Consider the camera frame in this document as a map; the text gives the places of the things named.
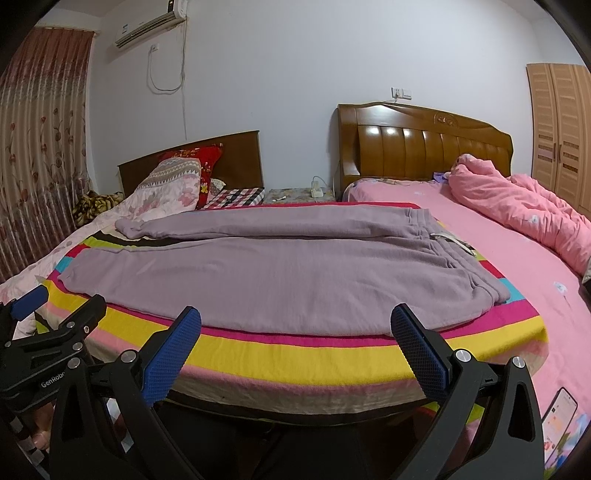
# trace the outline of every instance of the blue gripper pad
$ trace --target blue gripper pad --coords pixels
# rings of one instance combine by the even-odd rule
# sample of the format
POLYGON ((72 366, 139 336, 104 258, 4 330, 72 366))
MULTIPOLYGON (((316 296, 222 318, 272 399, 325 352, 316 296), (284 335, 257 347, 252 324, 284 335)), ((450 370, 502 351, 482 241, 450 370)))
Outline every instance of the blue gripper pad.
POLYGON ((15 301, 10 314, 12 318, 20 322, 46 304, 47 300, 49 300, 49 292, 45 286, 39 285, 15 301))
POLYGON ((192 307, 185 308, 144 369, 142 396, 149 407, 166 398, 200 334, 201 315, 192 307))
POLYGON ((390 327, 425 396, 442 403, 448 396, 451 374, 451 364, 445 355, 452 354, 452 349, 437 332, 425 330, 405 303, 392 311, 390 327))

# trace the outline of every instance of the curtain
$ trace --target curtain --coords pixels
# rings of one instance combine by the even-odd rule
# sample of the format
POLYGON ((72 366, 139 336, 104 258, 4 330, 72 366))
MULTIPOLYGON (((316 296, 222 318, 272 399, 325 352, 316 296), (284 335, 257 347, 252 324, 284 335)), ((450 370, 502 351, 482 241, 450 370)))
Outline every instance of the curtain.
POLYGON ((0 77, 0 283, 75 227, 89 189, 86 74, 93 32, 34 28, 0 77))

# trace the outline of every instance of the wardrobe door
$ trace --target wardrobe door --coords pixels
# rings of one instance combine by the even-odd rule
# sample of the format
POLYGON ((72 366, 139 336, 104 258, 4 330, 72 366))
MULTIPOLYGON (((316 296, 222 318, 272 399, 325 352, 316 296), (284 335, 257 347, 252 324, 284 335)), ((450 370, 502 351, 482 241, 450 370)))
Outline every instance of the wardrobe door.
POLYGON ((530 63, 531 106, 534 114, 534 158, 531 176, 554 191, 557 170, 558 116, 548 63, 530 63))
POLYGON ((579 85, 573 65, 551 63, 550 71, 558 112, 558 168, 554 192, 577 208, 583 185, 581 150, 584 148, 579 85))
POLYGON ((584 146, 581 149, 583 187, 579 200, 579 212, 591 218, 591 73, 583 65, 575 65, 574 72, 579 84, 584 126, 584 146))

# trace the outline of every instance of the screw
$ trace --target screw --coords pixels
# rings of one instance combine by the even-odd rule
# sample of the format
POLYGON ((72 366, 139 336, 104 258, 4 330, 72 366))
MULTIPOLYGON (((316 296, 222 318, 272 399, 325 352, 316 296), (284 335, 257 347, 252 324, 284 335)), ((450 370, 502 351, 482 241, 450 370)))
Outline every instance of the screw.
POLYGON ((514 356, 513 365, 515 365, 517 368, 523 368, 525 367, 525 360, 523 360, 520 356, 514 356))
POLYGON ((75 368, 78 368, 78 366, 80 365, 80 359, 75 356, 74 358, 70 358, 68 360, 68 368, 70 370, 74 370, 75 368))
POLYGON ((469 362, 472 359, 472 355, 470 355, 470 352, 466 351, 466 350, 458 350, 456 352, 456 358, 460 361, 460 362, 469 362))
POLYGON ((121 354, 121 361, 125 364, 130 364, 135 360, 136 353, 133 350, 126 350, 121 354))

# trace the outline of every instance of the smartphone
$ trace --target smartphone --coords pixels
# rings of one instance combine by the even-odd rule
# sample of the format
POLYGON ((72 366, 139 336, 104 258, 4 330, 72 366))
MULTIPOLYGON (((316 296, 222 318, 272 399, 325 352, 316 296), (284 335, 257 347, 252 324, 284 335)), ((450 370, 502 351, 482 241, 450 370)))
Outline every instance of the smartphone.
POLYGON ((550 408, 542 418, 542 433, 544 435, 544 463, 556 450, 558 442, 569 428, 577 411, 577 402, 573 396, 561 388, 550 404, 550 408))

